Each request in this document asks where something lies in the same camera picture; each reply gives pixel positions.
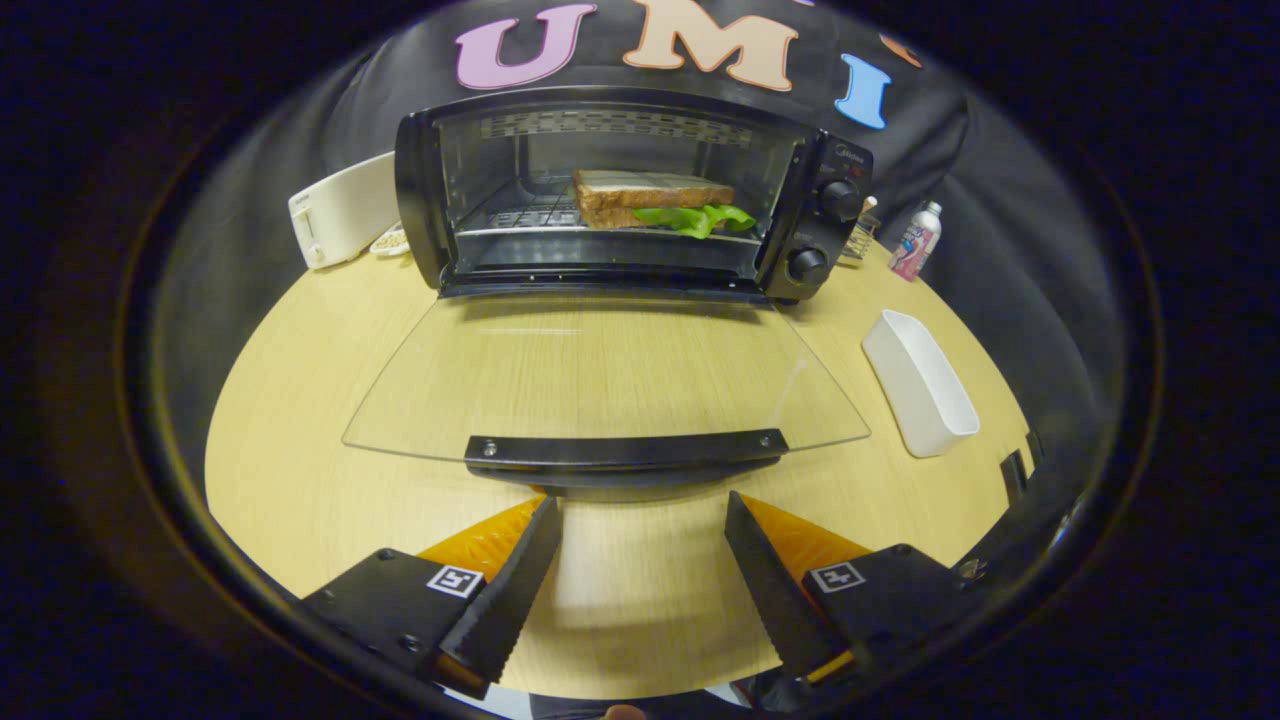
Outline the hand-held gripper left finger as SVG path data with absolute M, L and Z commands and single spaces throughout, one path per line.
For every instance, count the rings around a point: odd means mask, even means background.
M 419 553 L 374 551 L 300 605 L 420 682 L 481 700 L 498 683 L 561 546 L 538 495 Z

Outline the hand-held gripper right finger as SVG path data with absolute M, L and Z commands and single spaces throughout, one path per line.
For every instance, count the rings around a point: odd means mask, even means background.
M 737 491 L 724 538 L 782 669 L 815 691 L 904 665 L 987 600 L 910 544 L 869 550 Z

